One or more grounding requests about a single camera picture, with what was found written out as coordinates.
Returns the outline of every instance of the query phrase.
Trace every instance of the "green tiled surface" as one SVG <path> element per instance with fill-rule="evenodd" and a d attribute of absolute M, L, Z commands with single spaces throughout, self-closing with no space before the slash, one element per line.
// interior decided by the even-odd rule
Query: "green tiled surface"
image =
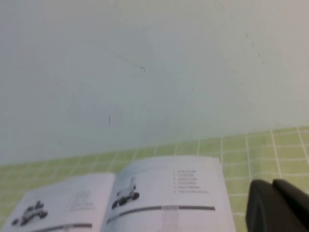
<path fill-rule="evenodd" d="M 284 178 L 309 193 L 309 127 L 263 131 L 178 144 L 0 167 L 0 227 L 25 191 L 67 177 L 118 172 L 130 162 L 153 156 L 217 157 L 223 163 L 234 222 L 245 232 L 250 181 Z"/>

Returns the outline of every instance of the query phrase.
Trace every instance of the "booklet page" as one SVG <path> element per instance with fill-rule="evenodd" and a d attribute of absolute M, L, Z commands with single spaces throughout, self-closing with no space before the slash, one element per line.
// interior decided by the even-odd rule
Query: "booklet page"
<path fill-rule="evenodd" d="M 234 232 L 218 160 L 150 158 L 117 176 L 105 232 Z"/>
<path fill-rule="evenodd" d="M 114 174 L 88 174 L 29 191 L 3 232 L 99 232 Z"/>

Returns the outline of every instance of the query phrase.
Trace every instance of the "white wall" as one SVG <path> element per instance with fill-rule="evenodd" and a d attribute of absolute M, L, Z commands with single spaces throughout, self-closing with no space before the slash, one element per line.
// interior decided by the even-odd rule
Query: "white wall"
<path fill-rule="evenodd" d="M 0 163 L 309 124 L 308 9 L 2 0 Z"/>

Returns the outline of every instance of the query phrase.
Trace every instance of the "green tile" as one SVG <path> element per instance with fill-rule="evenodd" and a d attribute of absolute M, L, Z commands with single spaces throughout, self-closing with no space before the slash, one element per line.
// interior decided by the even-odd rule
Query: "green tile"
<path fill-rule="evenodd" d="M 79 162 L 80 157 L 70 157 L 63 161 L 63 165 L 75 165 Z"/>
<path fill-rule="evenodd" d="M 66 180 L 67 177 L 63 175 L 55 175 L 53 178 L 48 179 L 49 184 L 54 184 L 63 180 Z"/>
<path fill-rule="evenodd" d="M 115 162 L 110 168 L 111 173 L 117 173 L 125 168 L 130 162 Z"/>
<path fill-rule="evenodd" d="M 301 132 L 301 138 L 304 144 L 309 144 L 309 132 Z"/>
<path fill-rule="evenodd" d="M 55 175 L 58 176 L 68 176 L 74 170 L 74 166 L 67 166 L 66 168 L 59 168 L 55 170 Z"/>
<path fill-rule="evenodd" d="M 5 179 L 6 180 L 10 180 L 10 181 L 15 181 L 15 180 L 20 179 L 22 177 L 23 177 L 22 173 L 20 173 L 20 172 L 12 172 L 12 173 L 8 173 L 5 176 Z"/>
<path fill-rule="evenodd" d="M 249 159 L 254 160 L 258 158 L 276 158 L 275 150 L 271 146 L 256 147 L 249 150 Z"/>
<path fill-rule="evenodd" d="M 249 176 L 248 164 L 223 166 L 223 174 L 225 178 Z"/>
<path fill-rule="evenodd" d="M 46 161 L 41 161 L 41 162 L 34 162 L 34 163 L 30 163 L 29 167 L 30 168 L 41 168 L 43 167 L 43 165 L 46 164 Z"/>
<path fill-rule="evenodd" d="M 265 134 L 259 134 L 255 136 L 248 136 L 248 146 L 257 147 L 262 145 L 273 145 L 272 137 L 270 132 Z"/>
<path fill-rule="evenodd" d="M 91 168 L 92 165 L 83 165 L 81 167 L 74 169 L 74 171 L 70 175 L 85 175 L 90 172 Z"/>
<path fill-rule="evenodd" d="M 5 220 L 0 220 L 0 228 L 2 228 L 4 226 Z"/>
<path fill-rule="evenodd" d="M 262 172 L 277 173 L 278 165 L 276 160 L 255 160 L 250 162 L 251 174 L 257 174 Z"/>
<path fill-rule="evenodd" d="M 206 157 L 215 157 L 215 158 L 219 158 L 220 162 L 221 162 L 221 153 L 202 153 L 199 154 L 199 156 L 206 156 Z"/>
<path fill-rule="evenodd" d="M 57 167 L 58 165 L 60 165 L 63 162 L 63 159 L 53 159 L 53 160 L 49 160 L 47 161 L 47 163 L 45 164 L 45 168 L 54 168 Z"/>
<path fill-rule="evenodd" d="M 18 194 L 7 193 L 0 196 L 0 202 L 8 203 L 8 202 L 16 202 L 19 198 Z"/>
<path fill-rule="evenodd" d="M 45 181 L 34 181 L 28 185 L 28 189 L 38 189 L 46 185 Z"/>
<path fill-rule="evenodd" d="M 49 178 L 52 176 L 53 173 L 54 173 L 54 170 L 42 170 L 38 172 L 38 177 L 39 178 Z"/>
<path fill-rule="evenodd" d="M 300 131 L 309 131 L 309 126 L 303 126 L 299 128 Z"/>
<path fill-rule="evenodd" d="M 2 166 L 2 167 L 0 167 L 0 173 L 6 173 L 8 171 L 11 171 L 15 167 L 16 167 L 15 165 Z"/>
<path fill-rule="evenodd" d="M 234 223 L 237 232 L 246 232 L 247 231 L 247 224 L 244 216 L 234 215 Z"/>
<path fill-rule="evenodd" d="M 228 179 L 225 181 L 228 194 L 244 194 L 249 192 L 249 178 Z"/>
<path fill-rule="evenodd" d="M 119 151 L 116 156 L 117 161 L 132 161 L 136 149 Z"/>
<path fill-rule="evenodd" d="M 305 158 L 305 152 L 302 146 L 300 147 L 277 147 L 277 156 L 282 159 Z"/>
<path fill-rule="evenodd" d="M 292 185 L 300 188 L 303 191 L 309 191 L 309 178 L 308 176 L 282 176 L 286 181 Z"/>
<path fill-rule="evenodd" d="M 105 173 L 108 171 L 109 165 L 98 164 L 92 167 L 92 173 Z"/>
<path fill-rule="evenodd" d="M 198 141 L 177 144 L 176 155 L 196 155 Z"/>
<path fill-rule="evenodd" d="M 292 127 L 292 128 L 284 128 L 284 129 L 273 130 L 274 134 L 278 134 L 278 133 L 292 133 L 292 132 L 297 133 L 297 128 L 296 127 Z"/>
<path fill-rule="evenodd" d="M 152 157 L 155 154 L 155 147 L 140 148 L 137 150 L 135 159 Z"/>
<path fill-rule="evenodd" d="M 23 174 L 23 179 L 31 179 L 37 176 L 37 172 L 35 171 L 29 171 Z"/>
<path fill-rule="evenodd" d="M 223 164 L 248 161 L 247 151 L 229 151 L 223 153 Z"/>
<path fill-rule="evenodd" d="M 246 212 L 248 196 L 230 196 L 229 199 L 233 212 L 236 213 Z"/>
<path fill-rule="evenodd" d="M 156 149 L 156 156 L 172 156 L 175 153 L 175 144 L 170 145 L 162 145 L 157 147 Z"/>
<path fill-rule="evenodd" d="M 24 172 L 29 166 L 30 166 L 30 164 L 28 164 L 28 163 L 18 164 L 16 166 L 14 166 L 14 171 Z"/>
<path fill-rule="evenodd" d="M 221 138 L 205 139 L 200 141 L 200 154 L 208 154 L 213 152 L 221 152 Z"/>
<path fill-rule="evenodd" d="M 252 175 L 253 179 L 263 179 L 271 183 L 273 179 L 279 179 L 279 173 L 256 173 Z"/>
<path fill-rule="evenodd" d="M 279 160 L 282 174 L 309 174 L 309 166 L 306 160 Z"/>
<path fill-rule="evenodd" d="M 20 192 L 22 189 L 24 189 L 27 186 L 27 183 L 28 182 L 25 182 L 24 180 L 14 182 L 10 186 L 10 190 L 14 192 Z"/>
<path fill-rule="evenodd" d="M 97 158 L 99 158 L 98 155 L 82 156 L 79 163 L 80 164 L 93 164 Z"/>
<path fill-rule="evenodd" d="M 246 138 L 244 135 L 223 138 L 223 151 L 246 149 Z"/>
<path fill-rule="evenodd" d="M 301 145 L 298 133 L 274 135 L 276 145 Z"/>
<path fill-rule="evenodd" d="M 116 152 L 108 152 L 108 153 L 103 153 L 100 154 L 98 157 L 98 162 L 106 162 L 110 163 L 116 155 Z"/>
<path fill-rule="evenodd" d="M 1 205 L 1 216 L 8 217 L 14 210 L 15 205 L 3 204 Z"/>
<path fill-rule="evenodd" d="M 10 181 L 0 181 L 0 191 L 6 191 L 7 189 L 10 188 L 11 186 L 11 182 Z"/>

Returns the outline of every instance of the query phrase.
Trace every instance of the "dark horizontal bar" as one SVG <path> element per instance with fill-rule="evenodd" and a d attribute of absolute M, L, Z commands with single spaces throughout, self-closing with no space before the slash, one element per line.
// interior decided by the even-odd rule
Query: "dark horizontal bar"
<path fill-rule="evenodd" d="M 124 211 L 114 217 L 111 217 L 107 220 L 106 224 L 109 224 L 111 221 L 116 220 L 119 217 L 142 212 L 142 211 L 153 211 L 153 210 L 215 210 L 214 206 L 196 206 L 196 205 L 161 205 L 161 206 L 150 206 L 150 207 L 143 207 L 143 208 L 136 208 Z"/>
<path fill-rule="evenodd" d="M 61 229 L 64 230 L 67 228 L 92 228 L 92 224 L 91 223 L 73 223 L 73 224 L 57 225 L 57 226 L 34 230 L 30 232 L 49 232 L 49 231 L 56 231 L 56 230 L 61 230 Z"/>

